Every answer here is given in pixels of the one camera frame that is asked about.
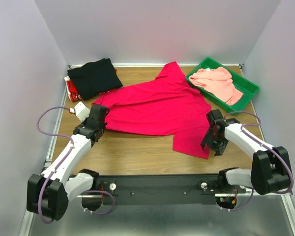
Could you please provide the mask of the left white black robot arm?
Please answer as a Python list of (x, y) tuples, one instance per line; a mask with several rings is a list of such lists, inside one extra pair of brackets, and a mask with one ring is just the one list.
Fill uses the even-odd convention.
[(109, 108), (102, 105), (87, 108), (79, 102), (68, 112), (81, 123), (71, 136), (65, 136), (69, 142), (56, 160), (41, 174), (31, 175), (27, 182), (27, 211), (37, 214), (45, 224), (60, 220), (70, 201), (80, 194), (112, 197), (101, 187), (97, 172), (83, 169), (75, 177), (69, 177), (81, 158), (103, 136)]

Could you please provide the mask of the magenta t shirt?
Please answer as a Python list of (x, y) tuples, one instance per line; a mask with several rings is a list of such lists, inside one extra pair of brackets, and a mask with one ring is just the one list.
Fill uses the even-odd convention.
[(126, 86), (102, 95), (93, 102), (110, 112), (107, 129), (141, 135), (173, 135), (173, 150), (208, 159), (202, 148), (211, 106), (199, 91), (189, 86), (176, 62), (166, 64), (149, 82)]

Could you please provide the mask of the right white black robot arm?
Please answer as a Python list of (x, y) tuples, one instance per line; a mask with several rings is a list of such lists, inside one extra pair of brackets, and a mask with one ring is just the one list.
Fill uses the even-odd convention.
[(229, 192), (234, 186), (251, 188), (260, 195), (286, 194), (294, 186), (288, 151), (272, 146), (247, 130), (236, 118), (226, 118), (219, 110), (207, 113), (209, 128), (201, 142), (216, 156), (224, 153), (229, 142), (234, 143), (252, 159), (250, 169), (230, 168), (219, 172), (217, 189)]

